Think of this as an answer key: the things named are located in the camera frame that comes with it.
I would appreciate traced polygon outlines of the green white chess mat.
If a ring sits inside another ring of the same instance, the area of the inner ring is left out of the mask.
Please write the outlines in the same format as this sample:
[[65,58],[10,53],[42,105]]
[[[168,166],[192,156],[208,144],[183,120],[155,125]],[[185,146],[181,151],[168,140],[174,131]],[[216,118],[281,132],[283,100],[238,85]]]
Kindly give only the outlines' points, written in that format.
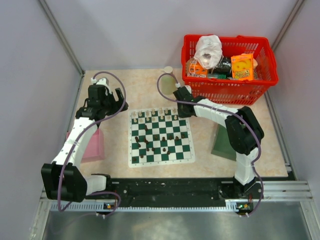
[[142,168],[196,161],[190,122],[176,107],[128,112],[128,166]]

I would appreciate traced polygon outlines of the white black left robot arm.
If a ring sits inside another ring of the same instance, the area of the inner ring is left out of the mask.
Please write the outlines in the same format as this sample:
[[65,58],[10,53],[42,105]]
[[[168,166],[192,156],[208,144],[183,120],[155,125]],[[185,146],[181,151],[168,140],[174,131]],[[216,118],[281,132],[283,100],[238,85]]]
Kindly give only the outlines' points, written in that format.
[[95,192],[105,199],[113,194],[109,175],[95,173],[85,178],[79,167],[101,122],[127,109],[124,87],[111,91],[106,83],[89,86],[88,97],[76,111],[73,127],[62,149],[51,163],[45,163],[41,168],[48,199],[79,203]]

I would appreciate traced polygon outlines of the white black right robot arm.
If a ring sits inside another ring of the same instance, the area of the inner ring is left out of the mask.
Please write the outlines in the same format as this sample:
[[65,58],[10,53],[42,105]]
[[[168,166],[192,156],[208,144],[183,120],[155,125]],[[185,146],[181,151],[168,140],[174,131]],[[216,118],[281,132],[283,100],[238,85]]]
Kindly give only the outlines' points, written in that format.
[[236,169],[233,180],[233,192],[239,198],[245,198],[252,191],[255,178],[255,162],[261,157],[261,141],[265,134],[251,108],[226,107],[214,103],[203,96],[193,97],[189,86],[176,84],[173,92],[177,103],[178,116],[192,116],[213,121],[226,129],[230,146],[236,154]]

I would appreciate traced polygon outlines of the green lotion bottle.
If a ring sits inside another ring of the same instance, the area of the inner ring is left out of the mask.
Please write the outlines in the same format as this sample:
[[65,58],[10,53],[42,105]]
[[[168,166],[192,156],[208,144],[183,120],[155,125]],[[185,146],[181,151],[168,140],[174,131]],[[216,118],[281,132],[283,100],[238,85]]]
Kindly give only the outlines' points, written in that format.
[[166,96],[173,94],[173,92],[177,90],[177,82],[173,77],[173,71],[174,70],[171,66],[164,67],[163,72],[165,75],[160,79],[160,90]]

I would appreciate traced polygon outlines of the orange white packet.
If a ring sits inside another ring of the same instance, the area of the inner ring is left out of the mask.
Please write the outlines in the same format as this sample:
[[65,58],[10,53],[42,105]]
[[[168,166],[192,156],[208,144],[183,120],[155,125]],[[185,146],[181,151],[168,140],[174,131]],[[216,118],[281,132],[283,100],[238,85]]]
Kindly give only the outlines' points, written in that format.
[[201,64],[194,58],[190,58],[186,63],[186,75],[188,77],[206,78],[208,70],[203,68]]

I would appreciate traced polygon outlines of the pink rectangular tray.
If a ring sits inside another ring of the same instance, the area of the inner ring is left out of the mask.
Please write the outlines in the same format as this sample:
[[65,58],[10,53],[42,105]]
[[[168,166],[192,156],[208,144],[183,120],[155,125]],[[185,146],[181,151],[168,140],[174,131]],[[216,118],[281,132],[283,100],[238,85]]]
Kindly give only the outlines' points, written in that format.
[[92,135],[85,150],[78,150],[78,153],[83,153],[81,163],[96,162],[103,160],[105,157],[104,149],[104,134],[98,128]]

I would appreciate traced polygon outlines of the green square tray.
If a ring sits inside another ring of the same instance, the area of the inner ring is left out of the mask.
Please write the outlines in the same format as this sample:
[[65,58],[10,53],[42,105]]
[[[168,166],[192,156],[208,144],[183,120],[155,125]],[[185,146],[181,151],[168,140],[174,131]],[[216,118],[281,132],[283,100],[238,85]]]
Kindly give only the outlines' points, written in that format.
[[236,161],[236,151],[230,144],[227,129],[220,124],[216,128],[211,154]]

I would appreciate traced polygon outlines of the black wrapped package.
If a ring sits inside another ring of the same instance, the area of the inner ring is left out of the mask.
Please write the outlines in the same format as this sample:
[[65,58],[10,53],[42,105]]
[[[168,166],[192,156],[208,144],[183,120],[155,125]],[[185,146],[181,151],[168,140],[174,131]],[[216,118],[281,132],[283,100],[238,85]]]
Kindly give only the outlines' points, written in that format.
[[231,58],[223,56],[220,62],[213,68],[212,73],[230,76],[232,74]]

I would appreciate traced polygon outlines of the red plastic basket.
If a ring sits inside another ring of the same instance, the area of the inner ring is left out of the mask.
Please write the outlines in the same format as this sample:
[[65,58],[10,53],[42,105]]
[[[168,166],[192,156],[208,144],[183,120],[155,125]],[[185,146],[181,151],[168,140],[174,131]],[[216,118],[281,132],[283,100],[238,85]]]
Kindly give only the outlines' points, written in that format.
[[[222,36],[222,58],[214,68],[205,70],[194,61],[199,34],[184,36],[181,50],[182,79],[193,96],[203,96],[220,104],[252,105],[278,81],[275,55],[265,37]],[[257,61],[251,80],[233,77],[233,56],[252,54]]]

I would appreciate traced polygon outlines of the white plastic bag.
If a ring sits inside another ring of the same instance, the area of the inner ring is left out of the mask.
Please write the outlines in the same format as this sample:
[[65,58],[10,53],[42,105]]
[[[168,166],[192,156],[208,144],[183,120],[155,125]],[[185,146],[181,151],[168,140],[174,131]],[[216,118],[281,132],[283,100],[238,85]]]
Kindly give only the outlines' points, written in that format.
[[215,68],[222,56],[222,42],[217,35],[207,35],[199,38],[193,57],[204,69]]

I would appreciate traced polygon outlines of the orange snack box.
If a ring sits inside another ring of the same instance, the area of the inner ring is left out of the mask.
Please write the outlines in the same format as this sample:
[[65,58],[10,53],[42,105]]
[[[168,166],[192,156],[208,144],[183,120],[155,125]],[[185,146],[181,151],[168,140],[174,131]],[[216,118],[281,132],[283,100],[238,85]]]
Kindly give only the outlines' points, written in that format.
[[254,56],[252,53],[234,55],[230,59],[233,79],[239,81],[254,80]]

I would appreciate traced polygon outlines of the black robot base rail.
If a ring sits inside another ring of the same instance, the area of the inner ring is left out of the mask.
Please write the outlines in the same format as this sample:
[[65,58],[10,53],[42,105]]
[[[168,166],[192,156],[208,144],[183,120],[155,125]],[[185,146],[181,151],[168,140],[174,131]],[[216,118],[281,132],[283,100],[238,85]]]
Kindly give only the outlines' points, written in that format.
[[259,180],[243,186],[233,177],[108,178],[105,190],[117,193],[123,208],[223,207],[226,200],[252,207],[263,196]]

